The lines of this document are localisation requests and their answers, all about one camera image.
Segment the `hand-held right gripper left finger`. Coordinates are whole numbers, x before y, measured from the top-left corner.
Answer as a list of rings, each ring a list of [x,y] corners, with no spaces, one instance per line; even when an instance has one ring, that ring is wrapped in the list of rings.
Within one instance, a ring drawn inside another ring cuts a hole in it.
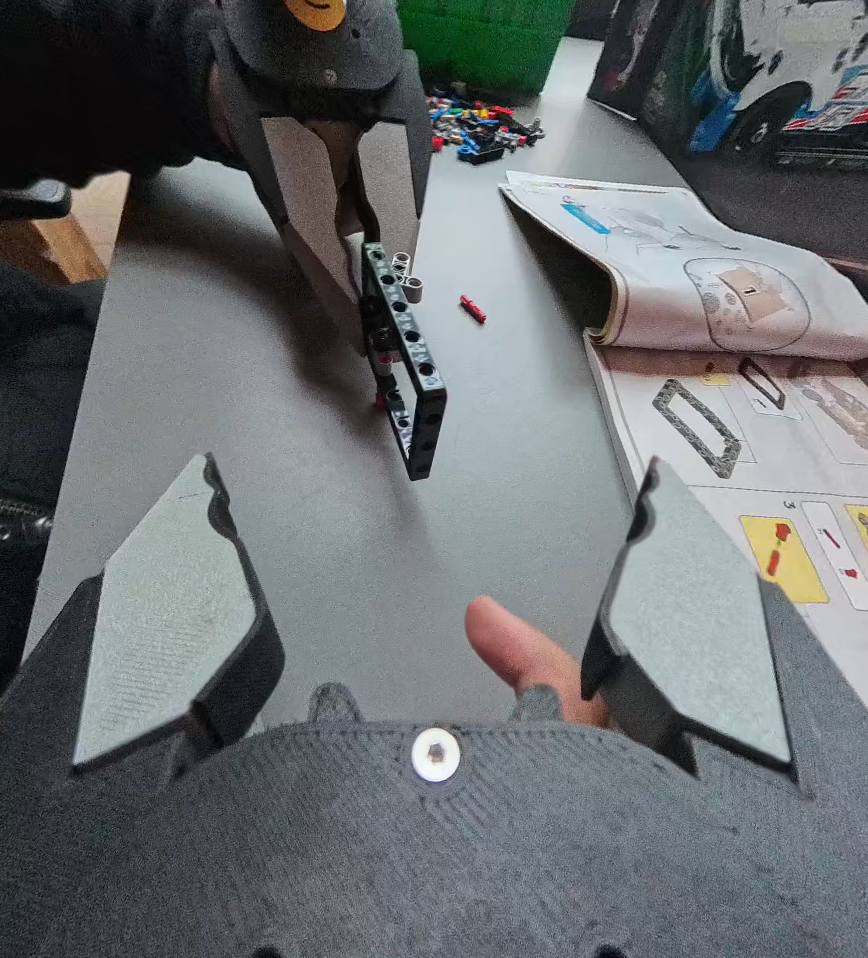
[[[89,772],[179,736],[240,741],[284,646],[210,453],[195,455],[105,563],[71,764]]]

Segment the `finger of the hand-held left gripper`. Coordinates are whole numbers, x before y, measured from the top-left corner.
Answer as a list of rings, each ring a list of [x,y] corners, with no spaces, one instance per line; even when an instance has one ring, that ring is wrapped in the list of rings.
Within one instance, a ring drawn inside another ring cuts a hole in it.
[[[360,181],[373,219],[366,236],[384,247],[416,247],[430,162],[431,126],[415,52],[380,100],[376,122],[357,147]]]
[[[347,122],[290,117],[264,118],[261,130],[284,206],[282,240],[335,328],[364,355],[351,254],[337,219],[359,132]]]

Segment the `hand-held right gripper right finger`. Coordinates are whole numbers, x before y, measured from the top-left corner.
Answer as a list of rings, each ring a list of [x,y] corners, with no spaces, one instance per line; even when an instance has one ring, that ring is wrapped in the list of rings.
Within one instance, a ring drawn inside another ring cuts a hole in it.
[[[688,737],[787,772],[791,751],[760,577],[653,458],[584,650],[582,696],[688,771]]]

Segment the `black lego frame assembly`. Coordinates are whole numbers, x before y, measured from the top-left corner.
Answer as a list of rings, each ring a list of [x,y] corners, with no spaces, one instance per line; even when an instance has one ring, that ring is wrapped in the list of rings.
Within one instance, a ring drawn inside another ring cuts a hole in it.
[[[361,248],[358,298],[367,359],[412,482],[428,479],[447,389],[391,259],[378,242]]]

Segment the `person's left forearm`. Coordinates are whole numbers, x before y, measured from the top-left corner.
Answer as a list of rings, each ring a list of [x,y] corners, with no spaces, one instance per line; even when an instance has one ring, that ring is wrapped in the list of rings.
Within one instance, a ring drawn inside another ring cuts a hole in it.
[[[84,186],[203,158],[241,170],[214,2],[0,1],[0,186]]]

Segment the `pile of loose lego pieces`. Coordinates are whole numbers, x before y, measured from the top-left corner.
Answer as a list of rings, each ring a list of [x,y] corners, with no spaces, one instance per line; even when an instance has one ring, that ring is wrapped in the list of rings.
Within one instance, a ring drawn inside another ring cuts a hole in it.
[[[500,162],[509,154],[534,148],[546,138],[540,120],[519,121],[511,108],[469,100],[459,88],[426,89],[431,152],[453,150],[472,167]]]

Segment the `lego instruction booklet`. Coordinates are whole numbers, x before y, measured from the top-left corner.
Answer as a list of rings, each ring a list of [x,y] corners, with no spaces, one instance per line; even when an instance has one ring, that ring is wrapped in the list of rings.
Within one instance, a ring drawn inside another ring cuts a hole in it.
[[[691,191],[510,172],[501,196],[596,281],[584,347],[632,498],[668,463],[868,707],[868,306],[822,257]]]

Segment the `lego set box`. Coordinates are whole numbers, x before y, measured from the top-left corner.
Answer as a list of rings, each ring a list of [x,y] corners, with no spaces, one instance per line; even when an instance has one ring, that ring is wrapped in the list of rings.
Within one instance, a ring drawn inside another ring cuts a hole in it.
[[[617,2],[587,96],[668,156],[868,174],[868,1]]]

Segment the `person's right hand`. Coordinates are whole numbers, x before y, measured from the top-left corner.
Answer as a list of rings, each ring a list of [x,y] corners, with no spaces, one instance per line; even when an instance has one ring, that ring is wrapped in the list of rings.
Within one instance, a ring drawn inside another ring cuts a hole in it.
[[[546,687],[558,694],[565,720],[608,728],[606,702],[582,696],[581,663],[533,625],[494,599],[478,596],[465,610],[464,632],[477,656],[518,701],[529,689]]]

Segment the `green plastic bin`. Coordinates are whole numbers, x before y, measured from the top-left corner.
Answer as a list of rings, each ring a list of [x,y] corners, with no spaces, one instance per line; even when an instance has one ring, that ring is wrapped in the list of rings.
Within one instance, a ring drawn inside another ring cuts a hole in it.
[[[404,45],[423,81],[539,94],[574,1],[397,1]]]

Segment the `black office chair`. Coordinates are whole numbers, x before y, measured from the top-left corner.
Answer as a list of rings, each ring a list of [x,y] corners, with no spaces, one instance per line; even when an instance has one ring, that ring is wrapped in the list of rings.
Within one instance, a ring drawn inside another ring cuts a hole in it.
[[[54,179],[38,179],[23,188],[0,187],[0,222],[62,219],[71,206],[71,188]]]

